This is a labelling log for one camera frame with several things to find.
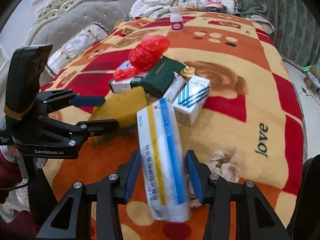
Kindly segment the long white blue-striped box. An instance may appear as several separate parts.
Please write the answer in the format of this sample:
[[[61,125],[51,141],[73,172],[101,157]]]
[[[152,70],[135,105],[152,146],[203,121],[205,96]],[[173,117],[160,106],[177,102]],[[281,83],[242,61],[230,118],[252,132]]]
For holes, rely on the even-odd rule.
[[[187,175],[173,105],[159,99],[137,112],[146,198],[155,220],[189,219]]]

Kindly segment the yellow cloth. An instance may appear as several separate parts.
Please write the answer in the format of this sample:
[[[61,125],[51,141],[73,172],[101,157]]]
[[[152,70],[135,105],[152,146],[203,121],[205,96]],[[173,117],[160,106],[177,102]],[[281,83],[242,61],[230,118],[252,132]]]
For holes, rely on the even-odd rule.
[[[115,119],[122,133],[137,138],[137,112],[147,106],[144,89],[135,87],[120,94],[111,93],[103,105],[94,108],[89,120]]]

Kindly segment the crumpled white tissue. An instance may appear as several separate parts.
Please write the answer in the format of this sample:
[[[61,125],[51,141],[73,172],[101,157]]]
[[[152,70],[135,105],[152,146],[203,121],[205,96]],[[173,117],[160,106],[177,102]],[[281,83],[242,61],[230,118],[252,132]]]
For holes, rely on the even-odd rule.
[[[195,153],[198,160],[206,164],[211,173],[216,173],[233,183],[237,183],[240,180],[241,170],[237,147],[224,145],[214,151],[209,150],[200,154]]]

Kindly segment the white red cigarette box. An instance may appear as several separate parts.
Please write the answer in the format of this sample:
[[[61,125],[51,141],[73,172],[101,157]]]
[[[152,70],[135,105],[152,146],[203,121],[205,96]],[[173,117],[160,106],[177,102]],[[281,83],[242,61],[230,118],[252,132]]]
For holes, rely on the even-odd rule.
[[[129,77],[120,81],[115,81],[114,78],[112,78],[108,83],[110,90],[112,93],[123,93],[135,87],[139,87],[141,80],[146,77],[147,74],[148,72],[141,72],[136,76]]]

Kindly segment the patterned fleece blanket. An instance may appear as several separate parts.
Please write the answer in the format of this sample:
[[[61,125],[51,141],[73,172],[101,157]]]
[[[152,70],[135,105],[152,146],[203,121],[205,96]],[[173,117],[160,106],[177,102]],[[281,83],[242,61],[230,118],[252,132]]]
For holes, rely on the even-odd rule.
[[[103,96],[101,107],[54,111],[79,124],[116,119],[119,129],[89,138],[75,159],[44,167],[56,199],[80,181],[96,183],[141,150],[133,195],[120,205],[125,239],[202,239],[208,205],[189,207],[188,151],[204,165],[232,154],[221,177],[238,169],[284,225],[295,209],[303,168],[302,113],[283,59],[261,25],[215,12],[184,12],[121,22],[67,64],[43,92]]]

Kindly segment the white embroidered pillow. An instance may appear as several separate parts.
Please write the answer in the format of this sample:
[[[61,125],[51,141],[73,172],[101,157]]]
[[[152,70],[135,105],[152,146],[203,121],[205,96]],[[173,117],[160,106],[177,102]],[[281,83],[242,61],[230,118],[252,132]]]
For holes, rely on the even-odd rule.
[[[108,30],[98,22],[85,26],[49,57],[45,67],[47,73],[55,77],[67,64],[108,35]]]

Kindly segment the white box blue diagonal stripes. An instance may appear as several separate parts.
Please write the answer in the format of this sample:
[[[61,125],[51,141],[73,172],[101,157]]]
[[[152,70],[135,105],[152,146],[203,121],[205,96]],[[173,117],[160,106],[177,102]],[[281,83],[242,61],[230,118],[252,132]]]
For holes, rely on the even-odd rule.
[[[209,94],[210,80],[193,76],[172,104],[177,121],[188,126],[193,125]]]

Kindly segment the red plastic bag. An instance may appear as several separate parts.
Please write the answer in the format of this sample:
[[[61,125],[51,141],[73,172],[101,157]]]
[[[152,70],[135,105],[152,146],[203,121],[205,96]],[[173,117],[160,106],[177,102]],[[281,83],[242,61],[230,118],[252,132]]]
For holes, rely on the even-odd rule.
[[[129,66],[116,70],[113,79],[118,82],[134,77],[139,73],[150,71],[169,46],[169,39],[162,35],[151,35],[143,38],[140,44],[129,53]]]

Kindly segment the gold foil wrapper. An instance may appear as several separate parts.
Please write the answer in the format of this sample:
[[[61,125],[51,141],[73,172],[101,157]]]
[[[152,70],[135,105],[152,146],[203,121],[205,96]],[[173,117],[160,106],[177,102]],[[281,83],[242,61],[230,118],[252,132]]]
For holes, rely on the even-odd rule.
[[[186,78],[191,78],[195,75],[195,68],[186,66],[181,69],[180,75]]]

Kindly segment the grey tufted headboard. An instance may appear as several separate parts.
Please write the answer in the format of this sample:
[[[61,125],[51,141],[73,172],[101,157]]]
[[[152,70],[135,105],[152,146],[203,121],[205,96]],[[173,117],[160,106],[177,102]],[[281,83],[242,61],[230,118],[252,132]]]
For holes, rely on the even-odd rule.
[[[52,44],[55,52],[66,41],[91,23],[112,31],[118,20],[128,20],[125,10],[115,0],[77,0],[64,11],[55,11],[34,25],[25,45]]]

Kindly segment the white pink-label bottle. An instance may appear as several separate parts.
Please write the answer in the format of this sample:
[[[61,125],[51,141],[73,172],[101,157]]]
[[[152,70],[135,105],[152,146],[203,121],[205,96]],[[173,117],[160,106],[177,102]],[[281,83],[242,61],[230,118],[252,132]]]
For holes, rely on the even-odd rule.
[[[170,11],[170,24],[172,31],[184,31],[184,22],[180,14],[179,7],[171,7]]]

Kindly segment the pile of folded bedding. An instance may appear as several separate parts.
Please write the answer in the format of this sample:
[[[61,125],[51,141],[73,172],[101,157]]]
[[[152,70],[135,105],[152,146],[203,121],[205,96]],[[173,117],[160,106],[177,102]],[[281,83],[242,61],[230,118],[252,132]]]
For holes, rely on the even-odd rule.
[[[178,7],[181,11],[210,11],[216,8],[230,15],[238,12],[237,0],[136,0],[129,12],[129,19],[158,19],[169,14],[172,7]]]

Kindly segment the green patterned curtain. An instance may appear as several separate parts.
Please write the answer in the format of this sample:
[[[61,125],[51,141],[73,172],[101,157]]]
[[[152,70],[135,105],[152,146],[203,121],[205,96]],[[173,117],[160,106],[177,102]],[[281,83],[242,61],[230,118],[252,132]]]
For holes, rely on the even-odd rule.
[[[236,14],[264,16],[281,55],[300,66],[319,62],[319,21],[302,0],[237,0]]]

